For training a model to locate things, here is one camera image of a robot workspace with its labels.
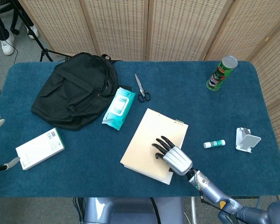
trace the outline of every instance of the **blue tablecloth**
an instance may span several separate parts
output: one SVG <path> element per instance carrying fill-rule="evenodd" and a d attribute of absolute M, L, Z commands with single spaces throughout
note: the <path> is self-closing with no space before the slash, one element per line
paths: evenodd
<path fill-rule="evenodd" d="M 8 73 L 0 97 L 0 164 L 15 148 L 53 127 L 31 113 L 31 106 L 57 63 L 18 63 Z M 0 196 L 197 196 L 186 177 L 168 186 L 121 163 L 145 111 L 151 108 L 189 125 L 182 149 L 215 185 L 231 196 L 280 194 L 280 152 L 255 68 L 239 62 L 218 91 L 206 81 L 218 62 L 116 62 L 119 83 L 139 91 L 136 73 L 151 101 L 135 100 L 117 131 L 102 125 L 104 113 L 79 131 L 59 129 L 65 150 L 30 170 L 20 164 L 0 172 Z M 252 153 L 235 149 L 236 128 L 262 140 Z M 203 142 L 226 141 L 204 149 Z"/>

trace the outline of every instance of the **robotic arm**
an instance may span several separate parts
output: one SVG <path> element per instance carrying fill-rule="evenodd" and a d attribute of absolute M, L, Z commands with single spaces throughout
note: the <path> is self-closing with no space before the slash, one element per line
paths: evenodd
<path fill-rule="evenodd" d="M 165 136 L 156 139 L 158 144 L 152 144 L 161 153 L 156 153 L 156 159 L 162 158 L 170 168 L 178 175 L 187 175 L 190 184 L 199 190 L 201 202 L 211 205 L 204 200 L 204 196 L 212 203 L 225 201 L 223 209 L 220 209 L 219 219 L 223 224 L 280 224 L 280 201 L 272 203 L 268 212 L 251 207 L 243 207 L 239 202 L 224 194 L 203 173 L 192 168 L 192 160 Z"/>

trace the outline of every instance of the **robot finger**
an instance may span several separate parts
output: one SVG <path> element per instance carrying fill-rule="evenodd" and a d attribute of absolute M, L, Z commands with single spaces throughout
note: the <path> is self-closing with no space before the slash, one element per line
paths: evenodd
<path fill-rule="evenodd" d="M 155 153 L 155 158 L 158 159 L 158 158 L 163 158 L 164 155 L 161 154 L 161 153 Z"/>
<path fill-rule="evenodd" d="M 162 154 L 167 153 L 167 151 L 164 148 L 162 148 L 161 146 L 159 146 L 158 144 L 153 143 L 152 146 L 157 148 Z"/>
<path fill-rule="evenodd" d="M 165 142 L 170 146 L 170 148 L 175 147 L 175 145 L 170 140 L 168 140 L 165 136 L 161 136 L 161 138 L 165 140 Z"/>
<path fill-rule="evenodd" d="M 161 139 L 156 139 L 156 141 L 158 141 L 164 148 L 165 150 L 169 151 L 171 148 L 166 144 L 164 143 L 164 141 L 162 141 Z"/>

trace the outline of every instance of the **white phone stand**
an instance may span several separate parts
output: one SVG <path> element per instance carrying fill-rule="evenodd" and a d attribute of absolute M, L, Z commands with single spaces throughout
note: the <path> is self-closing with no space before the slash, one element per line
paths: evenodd
<path fill-rule="evenodd" d="M 237 150 L 251 153 L 251 148 L 255 147 L 260 140 L 261 137 L 251 135 L 250 129 L 238 127 L 235 148 Z"/>

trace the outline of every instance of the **pringles can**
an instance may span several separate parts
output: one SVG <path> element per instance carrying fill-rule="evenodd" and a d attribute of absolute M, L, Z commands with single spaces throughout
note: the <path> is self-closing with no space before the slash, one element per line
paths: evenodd
<path fill-rule="evenodd" d="M 207 81 L 207 88 L 212 91 L 218 90 L 235 67 L 237 67 L 237 59 L 234 56 L 228 55 L 224 57 L 210 79 Z"/>

